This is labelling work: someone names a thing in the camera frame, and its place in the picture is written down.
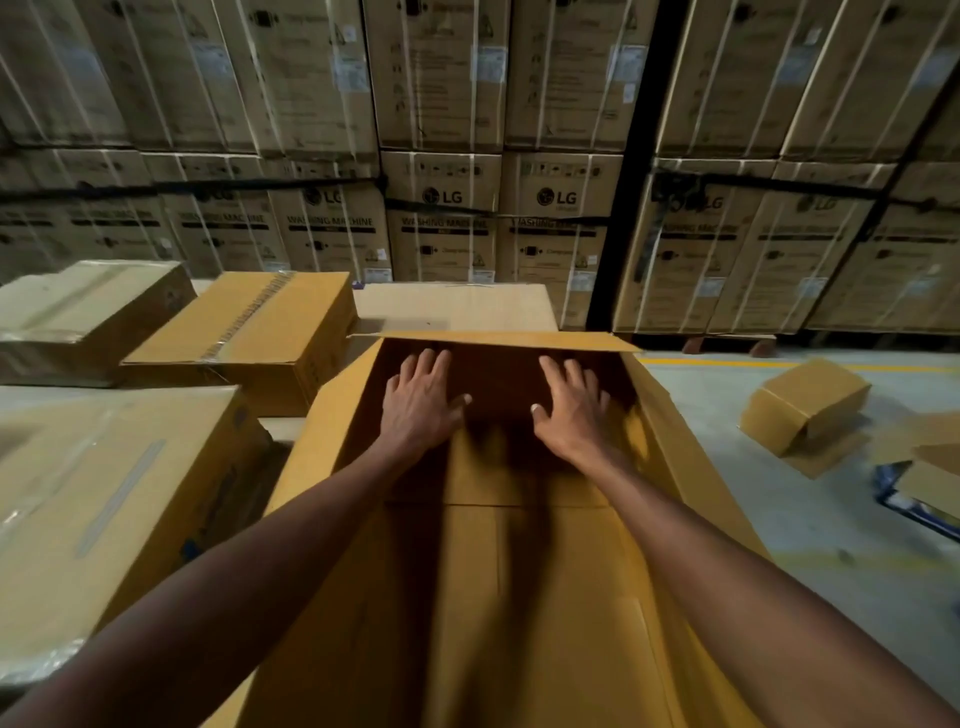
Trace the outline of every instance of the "pallet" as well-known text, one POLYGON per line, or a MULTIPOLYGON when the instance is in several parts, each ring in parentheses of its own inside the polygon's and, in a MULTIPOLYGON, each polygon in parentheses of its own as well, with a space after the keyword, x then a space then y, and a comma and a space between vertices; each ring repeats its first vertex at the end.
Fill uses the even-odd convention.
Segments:
POLYGON ((746 353, 763 359, 777 355, 777 337, 772 333, 635 333, 626 338, 650 352, 746 353))

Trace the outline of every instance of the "forearm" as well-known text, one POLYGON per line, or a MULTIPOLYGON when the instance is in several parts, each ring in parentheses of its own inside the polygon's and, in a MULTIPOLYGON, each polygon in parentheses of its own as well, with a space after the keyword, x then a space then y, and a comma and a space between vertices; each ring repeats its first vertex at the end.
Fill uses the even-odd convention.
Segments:
POLYGON ((951 707, 819 596, 646 482, 622 456, 597 483, 710 655, 774 726, 956 726, 951 707))
POLYGON ((305 608, 405 465, 377 441, 164 581, 0 725, 198 725, 305 608))

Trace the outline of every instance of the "finger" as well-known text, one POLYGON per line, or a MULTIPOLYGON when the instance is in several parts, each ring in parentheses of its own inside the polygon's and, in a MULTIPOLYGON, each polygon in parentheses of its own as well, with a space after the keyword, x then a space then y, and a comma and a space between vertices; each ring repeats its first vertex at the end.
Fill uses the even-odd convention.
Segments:
POLYGON ((550 422, 550 416, 546 413, 546 409, 544 409, 542 404, 534 404, 530 408, 530 414, 533 415, 534 418, 534 432, 536 432, 537 428, 541 425, 550 422))
POLYGON ((417 358, 410 354, 400 364, 400 384, 406 384, 414 378, 414 370, 417 368, 417 358))
POLYGON ((433 374, 437 379, 437 383, 445 388, 446 386, 446 376, 450 372, 450 363, 453 361, 453 354, 450 353, 450 349, 444 349, 440 352, 440 355, 437 356, 437 361, 433 365, 433 374))
POLYGON ((543 376, 546 377, 546 383, 550 387, 550 394, 553 395, 553 399, 555 400, 566 385, 564 373, 561 371, 557 362, 550 356, 540 357, 540 368, 543 369, 543 376))
POLYGON ((420 358, 417 360, 417 370, 414 376, 426 376, 433 371, 433 362, 437 358, 437 353, 432 349, 424 349, 420 352, 420 358))
POLYGON ((587 385, 590 398, 597 401, 600 397, 600 380, 597 379, 597 375, 593 373, 592 369, 587 369, 584 372, 584 383, 587 385))
POLYGON ((584 384, 584 370, 580 368, 580 362, 576 359, 567 359, 564 361, 564 369, 566 369, 566 380, 570 382, 570 386, 583 389, 584 384))

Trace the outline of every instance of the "small cardboard box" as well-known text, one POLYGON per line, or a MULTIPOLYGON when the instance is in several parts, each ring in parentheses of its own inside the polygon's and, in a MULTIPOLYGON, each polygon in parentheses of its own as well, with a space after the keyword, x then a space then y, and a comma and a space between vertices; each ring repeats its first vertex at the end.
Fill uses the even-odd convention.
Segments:
POLYGON ((572 728, 596 723, 598 705, 605 726, 668 726, 709 705, 712 725, 758 727, 600 492, 533 434, 531 403, 549 403, 538 356, 576 356, 612 393, 614 431, 650 481, 766 556, 669 394, 610 334, 373 340, 321 389, 268 510, 373 441, 388 377, 427 346, 453 353, 449 393, 473 395, 466 428, 399 480, 207 726, 447 725, 469 712, 572 728))
POLYGON ((257 417, 305 415, 356 320, 347 273, 224 273, 123 361, 138 387, 240 384, 257 417))
POLYGON ((270 436, 236 387, 95 393, 0 431, 0 695, 262 513, 270 436))
POLYGON ((866 442, 856 416, 869 392, 862 376, 810 359, 765 381, 740 416, 740 429, 815 478, 866 442))
POLYGON ((0 383, 108 387, 195 299, 179 263, 84 260, 0 288, 0 383))

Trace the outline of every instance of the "hand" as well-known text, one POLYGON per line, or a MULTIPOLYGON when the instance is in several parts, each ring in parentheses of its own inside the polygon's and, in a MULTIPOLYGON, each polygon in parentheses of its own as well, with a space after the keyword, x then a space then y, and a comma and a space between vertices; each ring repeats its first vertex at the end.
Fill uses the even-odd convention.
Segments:
POLYGON ((540 404, 530 408, 534 433, 555 455, 583 470, 612 450, 604 432, 610 395, 600 389, 593 371, 584 372, 573 359, 564 362, 565 374, 549 356, 540 357, 540 368, 550 385, 553 413, 547 415, 540 404))
POLYGON ((387 381, 380 440, 411 463, 444 442, 464 422, 464 407, 472 397, 446 400, 452 358, 448 350, 437 356, 432 349, 424 349, 419 357, 410 354, 404 359, 400 373, 387 381))

